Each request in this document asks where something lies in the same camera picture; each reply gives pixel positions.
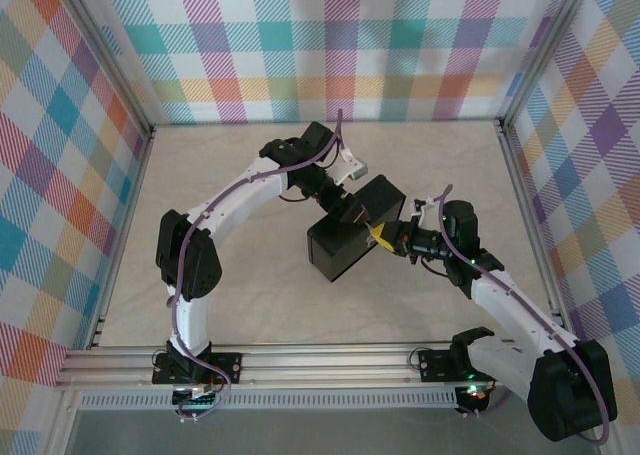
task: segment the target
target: table surface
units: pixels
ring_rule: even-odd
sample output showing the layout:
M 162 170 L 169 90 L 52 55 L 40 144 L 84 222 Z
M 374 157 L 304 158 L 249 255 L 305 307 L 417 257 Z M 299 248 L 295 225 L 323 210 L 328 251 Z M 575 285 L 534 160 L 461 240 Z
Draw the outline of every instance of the table surface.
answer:
M 161 345 L 170 335 L 166 286 L 155 266 L 158 228 L 169 209 L 186 212 L 237 177 L 274 138 L 300 136 L 306 124 L 162 128 L 127 239 L 100 344 Z M 482 246 L 548 312 L 548 303 L 491 122 L 349 123 L 346 143 L 369 175 L 382 173 L 407 199 L 473 203 Z M 287 196 L 297 198 L 292 189 Z M 408 204 L 402 218 L 408 219 Z M 435 210 L 427 228 L 436 228 Z M 209 295 L 214 343 L 356 343 L 444 340 L 497 322 L 444 278 L 374 248 L 336 282 L 308 261 L 307 229 L 324 216 L 314 202 L 275 199 L 218 247 L 223 276 Z M 441 268 L 439 262 L 434 268 Z

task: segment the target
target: plaid wallpaper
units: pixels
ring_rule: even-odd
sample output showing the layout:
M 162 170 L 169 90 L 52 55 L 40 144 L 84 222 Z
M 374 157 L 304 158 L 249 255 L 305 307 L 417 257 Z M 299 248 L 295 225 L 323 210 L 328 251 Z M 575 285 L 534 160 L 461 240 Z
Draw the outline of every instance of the plaid wallpaper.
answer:
M 571 321 L 579 336 L 607 348 L 619 421 L 637 441 L 639 0 L 583 3 L 516 130 L 513 142 Z
M 88 1 L 179 124 L 493 118 L 561 0 Z
M 42 435 L 88 330 L 143 138 L 60 0 L 0 0 L 0 453 Z

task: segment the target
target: yellow object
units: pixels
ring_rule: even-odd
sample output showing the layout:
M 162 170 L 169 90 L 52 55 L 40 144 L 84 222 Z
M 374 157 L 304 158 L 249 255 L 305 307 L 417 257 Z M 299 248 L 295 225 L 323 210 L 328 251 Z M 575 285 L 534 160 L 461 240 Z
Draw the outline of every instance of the yellow object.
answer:
M 374 229 L 372 229 L 370 231 L 371 232 L 371 236 L 373 237 L 373 239 L 376 242 L 378 242 L 380 244 L 380 246 L 386 248 L 391 253 L 395 253 L 395 250 L 393 249 L 393 246 L 389 242 L 387 242 L 384 238 L 382 238 L 382 229 L 383 228 L 384 228 L 384 223 L 381 223 L 376 228 L 374 228 Z

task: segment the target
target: black box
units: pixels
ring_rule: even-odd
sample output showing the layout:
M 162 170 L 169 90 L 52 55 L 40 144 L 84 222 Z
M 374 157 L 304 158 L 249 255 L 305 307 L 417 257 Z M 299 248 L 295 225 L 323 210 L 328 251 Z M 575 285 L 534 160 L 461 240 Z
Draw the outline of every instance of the black box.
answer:
M 355 193 L 371 216 L 371 226 L 397 220 L 405 195 L 384 175 L 378 175 Z M 328 215 L 307 231 L 309 261 L 331 282 L 364 257 L 374 246 L 367 246 L 366 225 L 338 222 Z

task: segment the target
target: white floor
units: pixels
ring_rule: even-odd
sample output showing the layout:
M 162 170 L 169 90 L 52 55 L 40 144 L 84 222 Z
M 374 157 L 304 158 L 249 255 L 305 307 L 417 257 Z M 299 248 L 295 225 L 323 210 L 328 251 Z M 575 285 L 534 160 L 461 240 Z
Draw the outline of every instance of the white floor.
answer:
M 170 334 L 166 287 L 154 263 L 162 215 L 186 212 L 244 170 L 269 140 L 305 125 L 201 126 L 158 131 L 101 345 L 160 345 Z M 452 198 L 476 208 L 482 245 L 548 311 L 518 204 L 489 122 L 354 123 L 346 143 L 408 199 Z M 293 198 L 299 195 L 293 190 Z M 407 218 L 407 209 L 403 217 Z M 222 281 L 210 294 L 214 343 L 443 340 L 497 323 L 445 279 L 376 247 L 329 283 L 308 261 L 306 230 L 324 215 L 313 201 L 274 200 L 218 247 Z M 429 226 L 436 227 L 435 213 Z

